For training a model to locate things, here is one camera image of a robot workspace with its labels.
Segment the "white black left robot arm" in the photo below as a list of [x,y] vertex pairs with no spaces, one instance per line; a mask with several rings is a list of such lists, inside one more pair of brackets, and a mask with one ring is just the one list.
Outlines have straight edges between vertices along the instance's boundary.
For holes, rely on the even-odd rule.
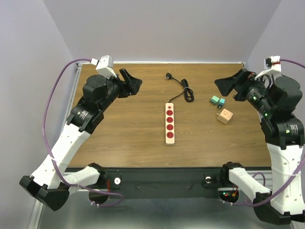
[[106,169],[91,163],[84,169],[63,175],[80,146],[91,136],[104,119],[103,113],[117,98],[136,95],[142,80],[132,77],[126,69],[120,69],[123,77],[105,73],[90,76],[82,88],[83,95],[72,108],[62,133],[55,145],[46,145],[49,154],[30,175],[23,176],[20,185],[35,199],[53,211],[59,210],[69,196],[80,189],[93,192],[108,186]]

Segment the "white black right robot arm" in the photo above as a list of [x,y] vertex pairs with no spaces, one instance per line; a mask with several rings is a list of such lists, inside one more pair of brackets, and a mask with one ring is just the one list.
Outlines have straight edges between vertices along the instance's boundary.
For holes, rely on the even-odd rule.
[[221,168],[222,185],[236,185],[247,196],[263,222],[274,225],[304,222],[305,202],[302,193],[301,157],[305,145],[305,128],[294,110],[303,94],[300,84],[285,75],[266,73],[262,76],[240,69],[231,77],[215,80],[222,96],[236,91],[234,100],[248,101],[260,115],[260,126],[271,158],[272,188],[267,188],[249,175],[239,163],[228,162]]

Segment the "white power strip red sockets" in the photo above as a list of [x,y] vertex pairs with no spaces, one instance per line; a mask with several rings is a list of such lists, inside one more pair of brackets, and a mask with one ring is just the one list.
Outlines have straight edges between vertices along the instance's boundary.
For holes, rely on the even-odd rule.
[[165,104],[165,145],[173,146],[175,144],[174,127],[174,104]]

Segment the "beige cube adapter dragon print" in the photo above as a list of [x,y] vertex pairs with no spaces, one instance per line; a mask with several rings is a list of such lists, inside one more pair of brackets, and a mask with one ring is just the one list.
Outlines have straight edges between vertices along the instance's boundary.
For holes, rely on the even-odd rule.
[[233,113],[227,109],[218,110],[217,112],[217,120],[225,125],[228,124],[232,117]]

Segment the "green USB charger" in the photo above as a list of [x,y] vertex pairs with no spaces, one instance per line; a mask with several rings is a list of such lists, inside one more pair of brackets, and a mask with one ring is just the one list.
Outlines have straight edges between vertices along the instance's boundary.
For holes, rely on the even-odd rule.
[[219,100],[220,100],[220,98],[214,95],[214,96],[210,99],[210,103],[213,104],[213,105],[216,105],[216,104],[219,103]]

